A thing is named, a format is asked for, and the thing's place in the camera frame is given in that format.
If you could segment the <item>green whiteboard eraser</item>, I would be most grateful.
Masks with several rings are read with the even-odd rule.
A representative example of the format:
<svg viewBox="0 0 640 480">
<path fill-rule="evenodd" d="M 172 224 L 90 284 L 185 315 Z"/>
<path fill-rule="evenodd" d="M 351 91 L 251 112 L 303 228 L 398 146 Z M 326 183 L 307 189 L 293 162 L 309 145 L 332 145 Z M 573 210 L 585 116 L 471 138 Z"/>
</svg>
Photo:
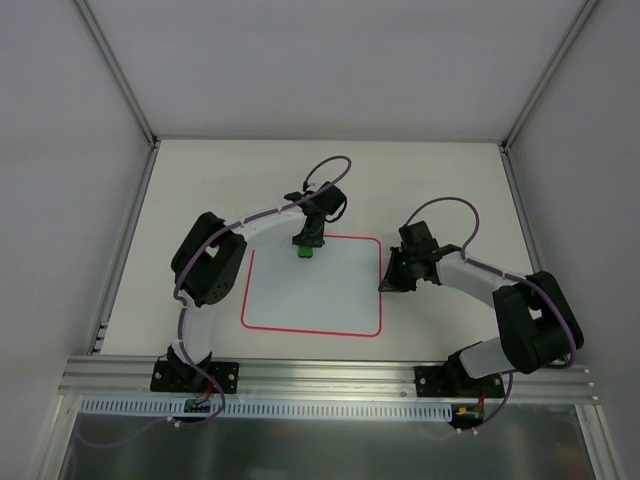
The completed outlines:
<svg viewBox="0 0 640 480">
<path fill-rule="evenodd" d="M 298 247 L 298 257 L 302 259 L 310 259 L 313 257 L 314 249 L 311 246 L 300 245 Z"/>
</svg>

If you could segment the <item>pink framed whiteboard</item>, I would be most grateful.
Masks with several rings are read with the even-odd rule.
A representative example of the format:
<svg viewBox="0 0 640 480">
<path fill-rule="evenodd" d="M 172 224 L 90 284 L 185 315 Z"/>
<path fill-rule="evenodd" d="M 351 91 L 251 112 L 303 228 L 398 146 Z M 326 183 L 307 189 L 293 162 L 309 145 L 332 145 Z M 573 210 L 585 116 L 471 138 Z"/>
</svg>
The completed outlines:
<svg viewBox="0 0 640 480">
<path fill-rule="evenodd" d="M 383 329 L 382 244 L 328 235 L 301 258 L 293 245 L 251 253 L 241 323 L 250 330 L 375 338 Z"/>
</svg>

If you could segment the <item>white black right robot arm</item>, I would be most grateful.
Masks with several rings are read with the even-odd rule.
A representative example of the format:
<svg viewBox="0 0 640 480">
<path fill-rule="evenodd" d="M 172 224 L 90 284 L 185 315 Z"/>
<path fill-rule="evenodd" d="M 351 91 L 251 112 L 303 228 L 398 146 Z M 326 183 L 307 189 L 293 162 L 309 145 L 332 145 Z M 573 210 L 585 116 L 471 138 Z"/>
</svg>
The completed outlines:
<svg viewBox="0 0 640 480">
<path fill-rule="evenodd" d="M 452 288 L 491 307 L 498 327 L 497 337 L 454 352 L 431 374 L 417 374 L 418 395 L 500 398 L 501 375 L 531 374 L 583 347 L 584 334 L 551 273 L 505 272 L 459 246 L 440 245 L 423 221 L 400 227 L 399 235 L 379 292 L 413 292 L 421 281 Z"/>
</svg>

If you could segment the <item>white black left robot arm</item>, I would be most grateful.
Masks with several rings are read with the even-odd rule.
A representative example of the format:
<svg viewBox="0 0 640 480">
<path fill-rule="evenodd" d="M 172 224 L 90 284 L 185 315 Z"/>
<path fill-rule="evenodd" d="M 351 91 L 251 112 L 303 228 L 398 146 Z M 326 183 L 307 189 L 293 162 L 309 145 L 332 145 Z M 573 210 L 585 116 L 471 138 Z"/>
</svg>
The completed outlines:
<svg viewBox="0 0 640 480">
<path fill-rule="evenodd" d="M 216 305 L 231 293 L 245 254 L 263 246 L 291 244 L 304 254 L 324 245 L 327 223 L 341 218 L 346 195 L 334 184 L 313 191 L 307 184 L 274 208 L 229 223 L 206 212 L 198 217 L 171 261 L 174 298 L 181 303 L 177 338 L 156 361 L 155 392 L 201 393 L 219 380 L 212 360 Z"/>
</svg>

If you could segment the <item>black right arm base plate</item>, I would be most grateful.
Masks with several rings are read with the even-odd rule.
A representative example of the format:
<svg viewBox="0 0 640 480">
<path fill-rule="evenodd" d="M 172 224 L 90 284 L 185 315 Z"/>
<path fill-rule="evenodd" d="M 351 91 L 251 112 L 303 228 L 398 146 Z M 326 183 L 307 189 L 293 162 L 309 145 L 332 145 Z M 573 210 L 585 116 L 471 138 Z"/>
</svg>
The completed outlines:
<svg viewBox="0 0 640 480">
<path fill-rule="evenodd" d="M 499 375 L 471 378 L 462 367 L 451 365 L 416 366 L 414 368 L 416 395 L 421 398 L 487 398 L 505 395 Z"/>
</svg>

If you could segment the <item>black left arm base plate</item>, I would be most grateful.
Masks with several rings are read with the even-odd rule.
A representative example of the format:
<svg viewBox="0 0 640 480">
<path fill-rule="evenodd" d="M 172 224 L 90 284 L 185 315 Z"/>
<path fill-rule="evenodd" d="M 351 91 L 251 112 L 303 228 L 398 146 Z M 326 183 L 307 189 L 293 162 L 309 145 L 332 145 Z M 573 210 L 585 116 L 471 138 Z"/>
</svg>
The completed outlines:
<svg viewBox="0 0 640 480">
<path fill-rule="evenodd" d="M 199 368 L 218 383 L 224 394 L 237 393 L 239 380 L 237 362 L 214 362 L 205 359 L 199 364 Z M 162 393 L 201 394 L 205 392 L 208 385 L 209 381 L 203 375 L 180 359 L 173 361 L 161 358 L 154 364 L 149 389 L 152 392 Z"/>
</svg>

